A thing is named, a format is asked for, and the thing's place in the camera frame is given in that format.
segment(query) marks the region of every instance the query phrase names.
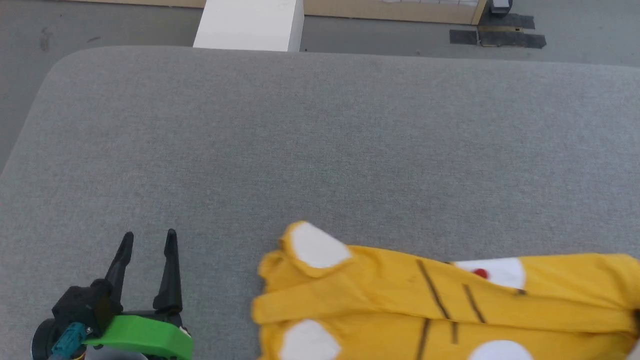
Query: yellow fabric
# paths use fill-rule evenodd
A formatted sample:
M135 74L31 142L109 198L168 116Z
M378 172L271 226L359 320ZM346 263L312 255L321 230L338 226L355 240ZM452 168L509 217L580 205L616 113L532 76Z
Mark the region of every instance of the yellow fabric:
M290 225L281 249L260 264L266 287L253 302L253 319L263 360L280 359L285 334L305 319L339 344L337 360L484 360L478 349L504 340L536 360L615 360L638 337L640 264L630 256L518 258L518 289L463 263L360 246L348 246L351 257L338 265L314 268L299 258L291 236L303 224Z

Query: floor stain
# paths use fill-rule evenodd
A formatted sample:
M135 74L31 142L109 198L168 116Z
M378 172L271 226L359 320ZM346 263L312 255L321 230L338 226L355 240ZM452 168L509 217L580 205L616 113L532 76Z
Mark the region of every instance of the floor stain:
M53 33L48 31L46 26L40 31L40 50L42 50L43 53L49 51L49 41L52 36Z

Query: wooden board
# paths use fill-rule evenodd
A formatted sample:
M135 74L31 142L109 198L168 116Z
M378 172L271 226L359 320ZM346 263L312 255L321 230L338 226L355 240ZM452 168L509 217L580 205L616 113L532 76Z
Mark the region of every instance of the wooden board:
M203 8L206 0L67 0ZM487 0L478 6L380 0L305 0L305 15L477 25Z

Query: gray tablecloth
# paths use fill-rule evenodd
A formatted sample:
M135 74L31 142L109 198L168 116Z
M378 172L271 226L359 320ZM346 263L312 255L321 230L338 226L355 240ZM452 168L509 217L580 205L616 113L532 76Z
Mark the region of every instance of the gray tablecloth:
M640 256L640 71L112 47L44 81L0 177L0 354L136 234L150 309L180 241L195 359L259 354L256 266L305 219L437 259Z

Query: green plastic part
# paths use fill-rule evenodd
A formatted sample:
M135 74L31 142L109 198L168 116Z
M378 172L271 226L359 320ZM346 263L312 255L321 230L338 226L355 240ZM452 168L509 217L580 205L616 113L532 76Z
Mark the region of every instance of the green plastic part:
M101 338L87 339L85 345L104 345L178 360L191 360L193 339L173 324L136 315L118 315Z

